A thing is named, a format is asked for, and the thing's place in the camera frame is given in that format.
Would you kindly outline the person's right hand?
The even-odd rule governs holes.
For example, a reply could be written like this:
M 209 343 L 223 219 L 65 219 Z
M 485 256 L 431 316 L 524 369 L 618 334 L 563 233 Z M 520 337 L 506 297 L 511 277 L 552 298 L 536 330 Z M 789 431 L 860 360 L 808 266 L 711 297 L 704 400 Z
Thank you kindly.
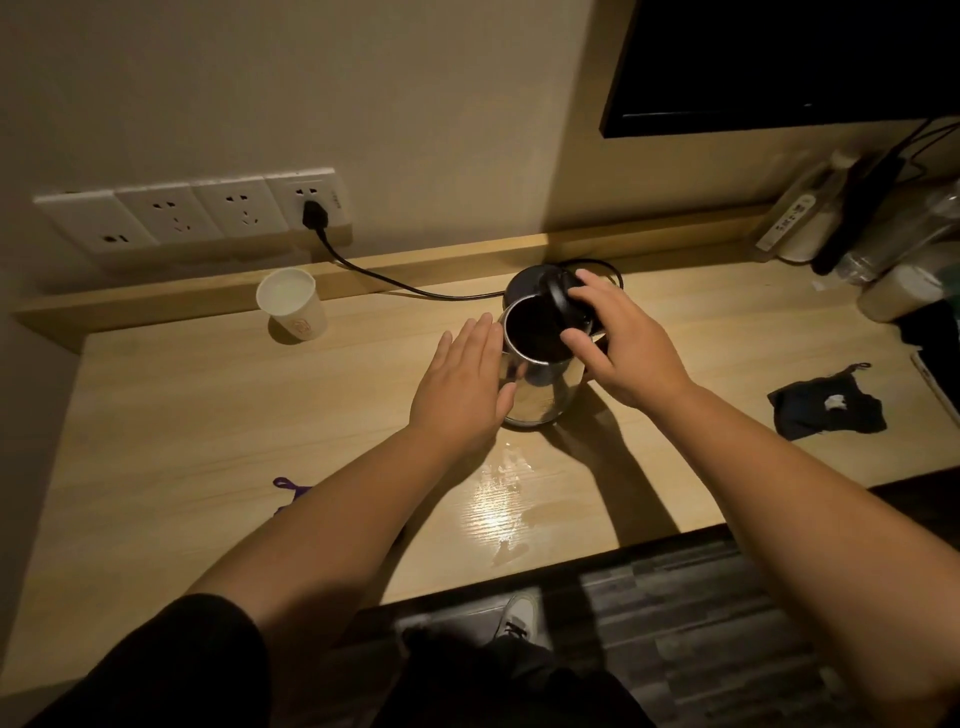
M 570 297 L 590 305 L 606 332 L 611 375 L 593 379 L 608 394 L 654 417 L 698 389 L 658 322 L 606 277 L 586 269 L 576 277 Z

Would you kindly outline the person's left hand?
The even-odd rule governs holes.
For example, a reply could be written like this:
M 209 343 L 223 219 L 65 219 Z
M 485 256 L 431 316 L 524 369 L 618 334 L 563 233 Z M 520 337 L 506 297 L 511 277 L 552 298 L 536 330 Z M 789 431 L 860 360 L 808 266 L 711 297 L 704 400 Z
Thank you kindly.
M 469 319 L 452 335 L 450 368 L 445 381 L 429 382 L 429 367 L 413 398 L 407 429 L 448 462 L 480 450 L 495 438 L 496 400 L 500 387 L 500 363 L 504 330 L 491 315 L 481 369 L 467 370 L 467 337 L 474 323 Z

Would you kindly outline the steel electric kettle black lid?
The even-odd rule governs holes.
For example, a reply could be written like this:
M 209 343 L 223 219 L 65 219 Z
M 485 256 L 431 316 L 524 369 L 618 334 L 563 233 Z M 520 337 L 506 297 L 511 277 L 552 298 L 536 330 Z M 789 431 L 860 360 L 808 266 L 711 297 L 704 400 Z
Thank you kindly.
M 575 272 L 594 266 L 618 287 L 623 278 L 611 263 L 574 258 L 524 268 L 509 281 L 503 296 L 499 384 L 513 383 L 510 411 L 504 419 L 514 430 L 534 430 L 558 419 L 573 402 L 586 367 L 563 342 L 568 329 L 585 333 L 606 353 L 609 340 L 595 310 L 570 297 L 582 285 Z

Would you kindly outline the person's right forearm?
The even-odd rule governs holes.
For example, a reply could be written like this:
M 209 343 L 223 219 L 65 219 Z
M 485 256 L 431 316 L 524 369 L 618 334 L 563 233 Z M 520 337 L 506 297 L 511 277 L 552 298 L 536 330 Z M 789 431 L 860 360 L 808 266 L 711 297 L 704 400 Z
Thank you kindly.
M 960 551 L 701 386 L 642 408 L 879 722 L 935 728 L 960 711 Z

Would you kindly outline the person's left forearm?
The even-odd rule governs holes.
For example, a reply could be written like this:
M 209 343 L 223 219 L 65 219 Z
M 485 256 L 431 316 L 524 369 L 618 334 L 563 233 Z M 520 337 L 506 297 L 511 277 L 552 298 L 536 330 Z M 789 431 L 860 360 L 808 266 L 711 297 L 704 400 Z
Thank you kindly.
M 453 472 L 476 467 L 498 430 L 406 425 L 238 542 L 188 594 L 243 611 L 276 682 L 306 676 L 345 631 L 417 509 Z

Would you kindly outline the white paper cup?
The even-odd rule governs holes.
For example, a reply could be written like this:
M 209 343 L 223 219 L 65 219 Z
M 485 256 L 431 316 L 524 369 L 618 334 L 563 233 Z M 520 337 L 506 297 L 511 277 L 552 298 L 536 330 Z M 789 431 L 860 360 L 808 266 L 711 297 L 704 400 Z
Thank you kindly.
M 255 301 L 298 341 L 312 341 L 329 329 L 329 320 L 319 297 L 317 282 L 301 268 L 284 268 L 268 273 L 258 284 Z

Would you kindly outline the white shoe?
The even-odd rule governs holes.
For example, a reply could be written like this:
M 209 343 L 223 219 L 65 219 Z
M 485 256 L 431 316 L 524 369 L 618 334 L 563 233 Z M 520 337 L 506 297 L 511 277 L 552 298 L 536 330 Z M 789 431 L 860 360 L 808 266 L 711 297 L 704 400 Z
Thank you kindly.
M 509 638 L 540 646 L 542 616 L 540 596 L 529 590 L 518 591 L 506 603 L 493 639 Z

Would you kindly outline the black cloth pouch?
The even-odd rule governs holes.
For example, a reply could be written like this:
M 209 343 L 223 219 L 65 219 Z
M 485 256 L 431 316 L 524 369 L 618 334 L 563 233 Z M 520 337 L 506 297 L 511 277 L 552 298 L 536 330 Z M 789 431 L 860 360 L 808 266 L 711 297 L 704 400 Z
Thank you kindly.
M 824 432 L 886 431 L 882 402 L 864 393 L 856 380 L 856 372 L 871 366 L 858 362 L 832 375 L 794 382 L 768 393 L 775 432 L 794 442 Z

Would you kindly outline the black trousers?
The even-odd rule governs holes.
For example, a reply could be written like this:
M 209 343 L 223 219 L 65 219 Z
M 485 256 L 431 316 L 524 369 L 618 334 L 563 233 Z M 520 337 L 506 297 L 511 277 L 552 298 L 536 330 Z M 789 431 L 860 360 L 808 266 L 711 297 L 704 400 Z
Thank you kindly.
M 575 671 L 528 639 L 402 637 L 409 656 L 369 728 L 657 728 L 613 674 Z

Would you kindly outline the black hair dryer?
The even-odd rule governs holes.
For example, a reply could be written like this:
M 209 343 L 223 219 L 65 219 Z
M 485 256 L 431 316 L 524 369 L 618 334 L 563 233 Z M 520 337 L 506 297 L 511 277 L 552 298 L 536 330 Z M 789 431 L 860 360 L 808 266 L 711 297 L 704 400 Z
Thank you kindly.
M 814 275 L 825 277 L 834 271 L 872 222 L 905 166 L 903 148 L 894 148 L 858 176 L 846 193 L 840 223 L 810 263 Z

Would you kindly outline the clear plastic bottle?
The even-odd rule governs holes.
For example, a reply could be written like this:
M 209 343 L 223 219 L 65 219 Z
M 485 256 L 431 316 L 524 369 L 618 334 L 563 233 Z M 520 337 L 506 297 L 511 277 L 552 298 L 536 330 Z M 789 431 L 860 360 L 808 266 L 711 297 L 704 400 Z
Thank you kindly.
M 880 226 L 865 231 L 834 273 L 843 283 L 870 285 L 924 246 L 960 229 L 960 177 Z

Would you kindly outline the plastic bottle with white label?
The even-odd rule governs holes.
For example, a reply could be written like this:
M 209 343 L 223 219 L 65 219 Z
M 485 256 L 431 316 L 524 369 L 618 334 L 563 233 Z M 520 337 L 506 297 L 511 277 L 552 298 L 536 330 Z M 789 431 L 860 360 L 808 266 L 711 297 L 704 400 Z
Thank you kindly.
M 867 287 L 856 305 L 870 321 L 888 324 L 944 300 L 960 301 L 960 239 L 909 255 Z

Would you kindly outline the black bag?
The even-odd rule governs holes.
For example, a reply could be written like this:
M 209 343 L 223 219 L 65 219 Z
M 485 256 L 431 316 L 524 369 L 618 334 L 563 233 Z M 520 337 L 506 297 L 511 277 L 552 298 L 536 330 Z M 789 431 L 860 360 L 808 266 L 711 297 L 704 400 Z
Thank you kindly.
M 894 320 L 911 359 L 948 416 L 960 428 L 960 295 L 932 302 Z

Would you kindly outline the black sleeve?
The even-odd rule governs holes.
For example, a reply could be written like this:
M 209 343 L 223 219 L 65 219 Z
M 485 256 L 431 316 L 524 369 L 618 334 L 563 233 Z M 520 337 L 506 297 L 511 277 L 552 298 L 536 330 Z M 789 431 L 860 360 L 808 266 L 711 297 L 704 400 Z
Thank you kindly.
M 266 643 L 233 602 L 178 598 L 24 728 L 269 728 Z

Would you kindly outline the white wall socket panel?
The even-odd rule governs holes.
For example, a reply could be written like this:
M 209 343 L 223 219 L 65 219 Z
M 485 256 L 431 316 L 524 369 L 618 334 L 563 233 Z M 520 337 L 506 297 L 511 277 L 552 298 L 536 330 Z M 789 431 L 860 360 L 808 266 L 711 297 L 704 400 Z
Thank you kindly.
M 225 237 L 189 183 L 125 187 L 115 189 L 113 194 L 161 245 Z
M 226 238 L 284 234 L 289 225 L 263 176 L 192 181 L 194 194 Z
M 264 180 L 291 230 L 306 228 L 303 210 L 308 201 L 325 209 L 330 227 L 353 224 L 347 188 L 331 167 L 273 173 L 264 176 Z
M 112 190 L 39 195 L 33 204 L 66 237 L 91 254 L 158 247 L 161 243 Z

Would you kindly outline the black wall television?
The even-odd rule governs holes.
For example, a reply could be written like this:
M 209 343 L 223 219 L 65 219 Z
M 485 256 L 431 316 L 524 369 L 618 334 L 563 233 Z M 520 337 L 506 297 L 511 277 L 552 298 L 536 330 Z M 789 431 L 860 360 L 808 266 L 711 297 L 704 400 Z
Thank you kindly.
M 960 116 L 960 0 L 637 0 L 605 139 Z

